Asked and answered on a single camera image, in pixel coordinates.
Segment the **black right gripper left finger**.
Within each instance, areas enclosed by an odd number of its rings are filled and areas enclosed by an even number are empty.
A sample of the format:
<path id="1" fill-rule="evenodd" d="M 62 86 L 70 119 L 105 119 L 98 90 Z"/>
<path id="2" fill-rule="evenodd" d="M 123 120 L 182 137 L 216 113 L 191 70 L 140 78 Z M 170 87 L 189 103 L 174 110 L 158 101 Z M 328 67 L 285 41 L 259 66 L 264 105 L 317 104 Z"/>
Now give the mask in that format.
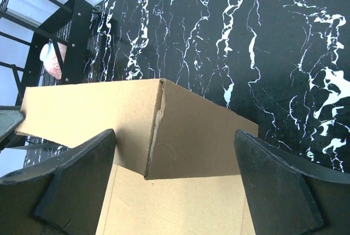
<path id="1" fill-rule="evenodd" d="M 95 234 L 116 137 L 107 129 L 1 177 L 1 234 Z"/>

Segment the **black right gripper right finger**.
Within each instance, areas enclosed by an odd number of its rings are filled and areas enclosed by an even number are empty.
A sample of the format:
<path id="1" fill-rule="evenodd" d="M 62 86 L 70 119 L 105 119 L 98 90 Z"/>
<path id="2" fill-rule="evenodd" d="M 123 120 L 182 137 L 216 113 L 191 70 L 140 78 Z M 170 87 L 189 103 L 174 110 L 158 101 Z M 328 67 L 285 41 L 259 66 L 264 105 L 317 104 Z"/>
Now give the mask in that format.
<path id="1" fill-rule="evenodd" d="M 235 154 L 256 234 L 349 234 L 349 174 L 238 130 Z"/>

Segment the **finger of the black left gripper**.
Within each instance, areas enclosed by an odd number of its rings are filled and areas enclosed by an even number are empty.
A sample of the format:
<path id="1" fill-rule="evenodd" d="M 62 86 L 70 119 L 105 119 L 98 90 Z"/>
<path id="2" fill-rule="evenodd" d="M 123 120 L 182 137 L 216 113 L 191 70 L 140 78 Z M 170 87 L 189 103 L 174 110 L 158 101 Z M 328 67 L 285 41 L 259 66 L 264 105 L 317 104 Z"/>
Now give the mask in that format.
<path id="1" fill-rule="evenodd" d="M 24 119 L 20 106 L 1 106 L 1 151 L 24 145 L 24 137 L 15 133 L 15 129 Z"/>

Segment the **brown cardboard box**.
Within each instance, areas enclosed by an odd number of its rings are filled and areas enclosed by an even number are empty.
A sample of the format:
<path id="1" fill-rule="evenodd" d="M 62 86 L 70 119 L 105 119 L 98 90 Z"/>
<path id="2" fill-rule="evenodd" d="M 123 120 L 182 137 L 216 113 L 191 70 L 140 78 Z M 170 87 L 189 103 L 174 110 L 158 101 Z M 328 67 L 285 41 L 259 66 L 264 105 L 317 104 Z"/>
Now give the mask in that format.
<path id="1" fill-rule="evenodd" d="M 166 79 L 29 87 L 21 111 L 70 148 L 115 131 L 97 234 L 254 234 L 234 136 L 256 123 Z"/>

